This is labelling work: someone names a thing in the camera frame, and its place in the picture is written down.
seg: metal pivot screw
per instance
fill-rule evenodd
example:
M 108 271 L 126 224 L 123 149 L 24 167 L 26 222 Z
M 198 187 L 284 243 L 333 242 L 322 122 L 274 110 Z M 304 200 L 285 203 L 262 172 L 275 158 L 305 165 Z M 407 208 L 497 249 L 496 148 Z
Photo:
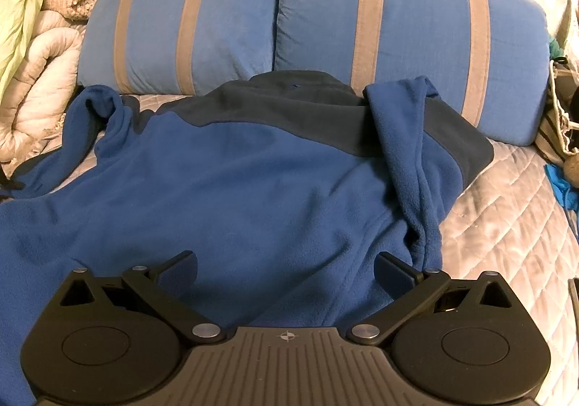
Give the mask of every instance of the metal pivot screw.
M 204 322 L 196 325 L 191 332 L 198 338 L 210 339 L 218 336 L 221 333 L 221 328 L 212 322 Z
M 373 324 L 358 324 L 352 328 L 352 334 L 360 339 L 373 339 L 380 334 L 380 329 Z

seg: gray stripe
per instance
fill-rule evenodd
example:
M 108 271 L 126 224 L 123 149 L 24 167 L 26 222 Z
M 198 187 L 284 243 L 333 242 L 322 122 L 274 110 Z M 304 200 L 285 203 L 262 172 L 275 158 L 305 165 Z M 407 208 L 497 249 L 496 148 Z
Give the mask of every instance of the gray stripe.
M 134 93 L 128 83 L 126 45 L 128 17 L 131 13 L 132 0 L 120 0 L 115 23 L 115 38 L 112 48 L 112 64 L 115 72 L 115 80 L 120 93 Z
M 185 0 L 177 37 L 175 69 L 177 84 L 184 95 L 195 95 L 193 85 L 192 51 L 195 28 L 202 0 Z
M 374 82 L 384 0 L 358 0 L 358 19 L 350 85 L 356 95 Z
M 490 62 L 489 0 L 468 0 L 471 16 L 471 49 L 462 116 L 478 126 L 485 103 Z

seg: round pad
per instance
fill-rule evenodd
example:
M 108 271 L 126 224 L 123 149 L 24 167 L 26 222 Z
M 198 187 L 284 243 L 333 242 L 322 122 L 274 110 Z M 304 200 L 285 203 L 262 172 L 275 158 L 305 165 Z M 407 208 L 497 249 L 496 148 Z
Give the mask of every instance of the round pad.
M 123 331 L 97 326 L 70 334 L 63 342 L 63 353 L 79 365 L 104 365 L 124 356 L 129 345 Z
M 177 336 L 159 319 L 112 310 L 117 319 L 109 311 L 99 322 L 63 318 L 33 330 L 21 353 L 30 385 L 59 404 L 86 405 L 125 404 L 161 385 L 181 358 Z
M 410 383 L 437 398 L 503 404 L 536 393 L 548 370 L 549 350 L 537 328 L 516 317 L 443 312 L 403 325 L 392 343 L 392 359 Z
M 442 338 L 442 348 L 457 362 L 467 365 L 492 365 L 508 354 L 508 342 L 500 334 L 481 328 L 461 328 Z

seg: black plastic device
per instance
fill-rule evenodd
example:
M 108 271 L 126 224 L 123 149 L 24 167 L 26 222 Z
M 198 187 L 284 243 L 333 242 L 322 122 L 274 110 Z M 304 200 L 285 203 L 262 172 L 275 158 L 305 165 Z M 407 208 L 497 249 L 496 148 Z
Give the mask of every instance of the black plastic device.
M 349 329 L 239 327 L 181 303 L 182 252 L 120 277 L 71 272 L 21 350 L 38 406 L 532 406 L 548 346 L 497 272 L 451 280 L 380 253 L 394 301 Z

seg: turquoise cloth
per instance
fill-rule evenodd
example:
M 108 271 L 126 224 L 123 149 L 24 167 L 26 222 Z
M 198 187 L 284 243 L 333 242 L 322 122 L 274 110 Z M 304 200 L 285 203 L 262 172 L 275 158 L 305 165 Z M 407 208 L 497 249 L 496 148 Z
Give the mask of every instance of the turquoise cloth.
M 559 46 L 557 39 L 554 37 L 549 37 L 549 56 L 551 57 L 551 59 L 560 58 L 561 56 L 564 55 L 565 52 Z
M 563 170 L 560 167 L 555 166 L 554 164 L 545 164 L 545 173 L 551 183 L 555 199 L 557 200 L 557 203 L 563 207 L 569 227 L 579 243 L 579 235 L 577 234 L 579 220 L 575 217 L 576 225 L 573 225 L 571 220 L 572 210 L 576 215 L 579 213 L 579 192 L 565 180 Z

